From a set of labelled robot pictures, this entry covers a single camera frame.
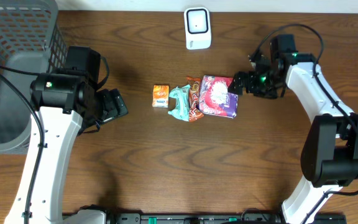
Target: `snack package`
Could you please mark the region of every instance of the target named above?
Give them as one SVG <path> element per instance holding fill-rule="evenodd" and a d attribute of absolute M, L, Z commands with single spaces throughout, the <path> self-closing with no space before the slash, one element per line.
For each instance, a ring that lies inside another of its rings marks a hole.
<path fill-rule="evenodd" d="M 239 96 L 227 92 L 231 82 L 232 78 L 205 75 L 201 82 L 200 110 L 205 114 L 234 118 Z"/>
<path fill-rule="evenodd" d="M 200 97 L 201 79 L 187 77 L 187 83 L 190 85 L 190 89 L 189 89 L 189 104 L 190 104 L 189 122 L 193 122 L 193 121 L 200 119 L 204 116 L 204 114 L 198 109 L 198 100 Z"/>
<path fill-rule="evenodd" d="M 154 85 L 152 106 L 168 108 L 168 95 L 168 85 Z"/>
<path fill-rule="evenodd" d="M 175 109 L 168 111 L 168 114 L 176 119 L 189 121 L 189 89 L 190 85 L 186 85 L 181 88 L 176 87 L 169 93 L 169 97 L 177 100 L 177 105 Z"/>

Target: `gray plastic basket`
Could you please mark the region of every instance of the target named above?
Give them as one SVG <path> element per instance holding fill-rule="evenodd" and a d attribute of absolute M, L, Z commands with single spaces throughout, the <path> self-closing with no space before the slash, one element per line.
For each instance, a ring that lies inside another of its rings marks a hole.
<path fill-rule="evenodd" d="M 67 48 L 56 24 L 54 0 L 0 0 L 0 65 L 28 72 L 51 72 L 65 63 Z M 27 99 L 35 76 L 0 69 Z M 0 153 L 25 154 L 30 113 L 0 81 Z"/>

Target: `wooden table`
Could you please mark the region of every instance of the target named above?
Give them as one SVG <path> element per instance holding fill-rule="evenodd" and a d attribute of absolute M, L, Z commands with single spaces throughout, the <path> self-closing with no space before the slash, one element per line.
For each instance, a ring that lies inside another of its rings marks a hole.
<path fill-rule="evenodd" d="M 239 98 L 234 119 L 205 116 L 186 123 L 151 107 L 154 84 L 171 88 L 186 76 L 232 77 L 251 69 L 247 56 L 274 28 L 308 24 L 323 36 L 320 64 L 341 99 L 358 113 L 358 15 L 212 13 L 209 49 L 185 47 L 179 12 L 60 12 L 69 45 L 90 46 L 109 62 L 106 88 L 118 88 L 129 114 L 77 138 L 64 191 L 64 212 L 96 203 L 144 213 L 237 213 L 277 209 L 301 177 L 309 119 L 296 96 Z M 290 28 L 302 52 L 316 37 Z M 266 54 L 268 46 L 263 47 Z M 0 223 L 11 208 L 25 156 L 0 155 Z M 346 191 L 358 189 L 354 181 Z M 358 223 L 358 196 L 333 196 L 325 212 Z"/>

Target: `red wrapper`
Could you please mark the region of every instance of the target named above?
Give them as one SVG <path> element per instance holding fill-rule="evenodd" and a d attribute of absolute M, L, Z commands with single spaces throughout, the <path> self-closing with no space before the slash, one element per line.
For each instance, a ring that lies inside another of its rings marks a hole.
<path fill-rule="evenodd" d="M 204 114 L 197 108 L 198 107 L 198 99 L 200 97 L 200 78 L 191 78 L 187 77 L 187 82 L 190 85 L 189 90 L 189 104 L 190 104 L 190 112 L 189 112 L 189 122 L 200 119 L 204 116 Z"/>

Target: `light blue candy wrapper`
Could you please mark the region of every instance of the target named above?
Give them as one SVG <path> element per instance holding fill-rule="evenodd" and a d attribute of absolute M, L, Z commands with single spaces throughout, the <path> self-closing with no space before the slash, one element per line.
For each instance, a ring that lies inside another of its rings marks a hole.
<path fill-rule="evenodd" d="M 176 119 L 189 121 L 189 89 L 190 85 L 186 85 L 181 88 L 176 87 L 169 93 L 170 98 L 176 99 L 177 105 L 175 109 L 168 111 L 168 114 Z"/>

